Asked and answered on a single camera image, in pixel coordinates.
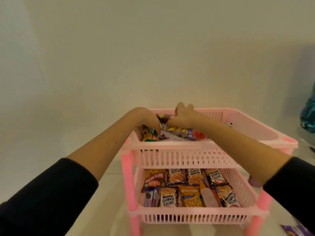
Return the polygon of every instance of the pink basket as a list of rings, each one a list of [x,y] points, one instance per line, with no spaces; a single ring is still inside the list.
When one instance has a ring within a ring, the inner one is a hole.
[[[174,114],[173,109],[152,109],[157,114]],[[231,122],[233,127],[273,148],[292,154],[298,147],[296,140],[276,131],[233,108],[200,108],[204,115],[221,122]],[[228,156],[212,140],[197,142],[140,142],[134,132],[120,150],[126,198],[131,222],[131,235],[140,236],[139,218],[145,223],[197,223],[244,224],[246,236],[257,236],[269,214],[272,198],[263,190],[260,195],[253,190],[235,168],[241,166]],[[133,164],[137,166],[133,175]],[[144,182],[144,169],[152,168],[220,168],[231,183],[242,208],[146,208],[144,195],[140,193]]]

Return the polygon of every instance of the black sleeve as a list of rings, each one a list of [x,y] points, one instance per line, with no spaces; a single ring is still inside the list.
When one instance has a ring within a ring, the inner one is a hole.
[[[309,231],[315,233],[315,166],[292,157],[263,186],[264,190],[297,218]]]
[[[0,205],[0,235],[65,235],[97,187],[87,169],[62,158]]]

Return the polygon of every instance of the beige wall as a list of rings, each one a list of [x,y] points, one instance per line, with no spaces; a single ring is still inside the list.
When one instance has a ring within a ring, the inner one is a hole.
[[[315,80],[315,0],[1,3],[2,199],[136,106],[236,107],[292,135]]]

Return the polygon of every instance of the pink leg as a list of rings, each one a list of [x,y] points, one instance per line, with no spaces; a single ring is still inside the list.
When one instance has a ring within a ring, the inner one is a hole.
[[[258,198],[258,201],[257,201],[257,206],[261,210],[268,210],[272,201],[273,201],[273,198],[269,194],[267,194],[266,191],[262,189],[260,196]],[[264,222],[263,218],[260,218],[258,216],[253,216],[252,220],[250,221],[250,225],[244,230],[244,235],[245,236],[258,236],[258,232],[263,222]]]
[[[126,199],[128,203],[128,210],[137,210],[137,200],[135,192],[134,174],[132,170],[132,155],[121,155],[121,163],[123,167],[124,184],[126,191]],[[141,236],[140,224],[138,216],[130,217],[130,235]]]

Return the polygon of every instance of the person's left hand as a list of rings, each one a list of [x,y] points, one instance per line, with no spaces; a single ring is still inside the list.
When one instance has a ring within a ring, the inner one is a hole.
[[[137,112],[137,115],[140,118],[140,125],[134,129],[137,137],[140,141],[143,139],[143,126],[153,127],[155,131],[160,135],[161,134],[161,124],[158,118],[156,117],[155,113],[151,110],[143,107],[138,107],[133,109],[133,111]]]

